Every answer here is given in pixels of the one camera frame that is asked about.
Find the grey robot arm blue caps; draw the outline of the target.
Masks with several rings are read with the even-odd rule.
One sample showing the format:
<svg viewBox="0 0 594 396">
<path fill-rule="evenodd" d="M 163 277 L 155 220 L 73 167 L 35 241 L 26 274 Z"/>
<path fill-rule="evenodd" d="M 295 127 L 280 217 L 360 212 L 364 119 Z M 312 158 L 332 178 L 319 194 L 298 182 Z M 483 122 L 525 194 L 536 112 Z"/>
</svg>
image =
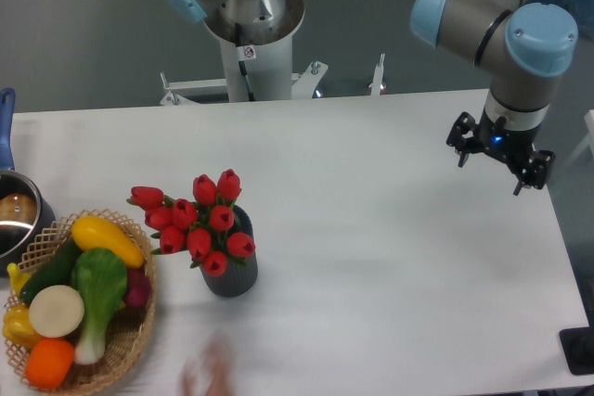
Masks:
<svg viewBox="0 0 594 396">
<path fill-rule="evenodd" d="M 294 99 L 312 90 L 292 79 L 292 37 L 303 0 L 166 0 L 217 38 L 233 102 Z M 530 0 L 415 0 L 409 25 L 423 42 L 468 59 L 492 82 L 479 119 L 462 113 L 446 139 L 461 160 L 483 153 L 504 163 L 519 189 L 540 189 L 555 156 L 534 140 L 578 29 L 554 5 Z"/>
</svg>

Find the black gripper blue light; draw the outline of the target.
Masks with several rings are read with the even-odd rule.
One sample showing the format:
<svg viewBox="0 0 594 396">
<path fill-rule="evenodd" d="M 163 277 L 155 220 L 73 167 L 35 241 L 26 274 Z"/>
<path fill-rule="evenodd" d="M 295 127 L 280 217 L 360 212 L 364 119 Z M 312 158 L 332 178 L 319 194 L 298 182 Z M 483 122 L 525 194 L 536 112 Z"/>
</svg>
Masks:
<svg viewBox="0 0 594 396">
<path fill-rule="evenodd" d="M 505 163 L 515 175 L 517 184 L 514 196 L 524 188 L 541 190 L 549 180 L 556 159 L 550 150 L 535 151 L 533 143 L 540 126 L 525 131 L 498 128 L 482 112 L 479 124 L 468 112 L 462 112 L 446 138 L 446 144 L 458 155 L 458 166 L 462 168 L 470 155 L 485 153 Z"/>
</svg>

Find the blurred human hand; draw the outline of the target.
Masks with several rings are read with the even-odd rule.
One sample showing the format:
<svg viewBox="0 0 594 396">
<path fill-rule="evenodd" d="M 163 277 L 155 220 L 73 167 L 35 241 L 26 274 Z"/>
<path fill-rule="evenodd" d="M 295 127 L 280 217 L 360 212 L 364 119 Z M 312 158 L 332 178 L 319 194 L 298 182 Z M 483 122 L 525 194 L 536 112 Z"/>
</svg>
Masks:
<svg viewBox="0 0 594 396">
<path fill-rule="evenodd" d="M 233 395 L 232 354 L 228 342 L 213 337 L 201 354 L 201 362 L 190 357 L 179 378 L 180 395 Z"/>
</svg>

